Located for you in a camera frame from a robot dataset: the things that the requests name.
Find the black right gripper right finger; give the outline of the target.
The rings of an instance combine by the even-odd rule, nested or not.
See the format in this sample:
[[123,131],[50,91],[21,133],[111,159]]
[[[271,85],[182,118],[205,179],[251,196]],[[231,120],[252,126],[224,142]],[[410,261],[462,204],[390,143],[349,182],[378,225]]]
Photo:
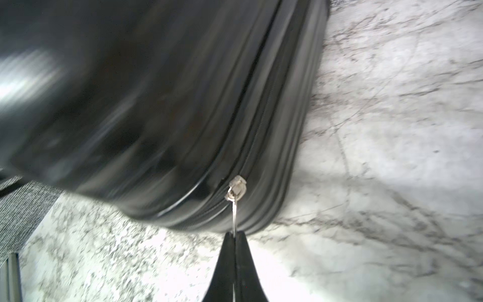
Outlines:
[[235,301],[268,302],[244,232],[235,235]]

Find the silver zipper pull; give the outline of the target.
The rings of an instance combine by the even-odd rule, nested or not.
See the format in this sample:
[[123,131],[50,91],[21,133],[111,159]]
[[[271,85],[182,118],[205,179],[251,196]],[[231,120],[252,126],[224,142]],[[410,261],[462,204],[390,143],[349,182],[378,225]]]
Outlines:
[[247,192],[247,181],[240,175],[235,176],[228,185],[228,191],[225,194],[225,200],[232,205],[232,228],[231,234],[233,238],[237,233],[237,206],[238,202],[245,196]]

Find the black ribbed hard-shell suitcase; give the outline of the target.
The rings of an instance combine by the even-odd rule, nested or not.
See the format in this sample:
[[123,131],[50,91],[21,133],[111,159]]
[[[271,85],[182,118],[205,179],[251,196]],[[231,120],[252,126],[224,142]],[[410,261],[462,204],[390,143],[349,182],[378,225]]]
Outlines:
[[225,233],[284,205],[329,1],[2,1],[1,172]]

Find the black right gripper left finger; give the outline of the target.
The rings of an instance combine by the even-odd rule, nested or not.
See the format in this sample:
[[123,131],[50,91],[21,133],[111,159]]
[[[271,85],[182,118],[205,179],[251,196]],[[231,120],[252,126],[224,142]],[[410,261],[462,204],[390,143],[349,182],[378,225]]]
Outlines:
[[225,234],[211,283],[202,302],[233,302],[235,282],[235,239]]

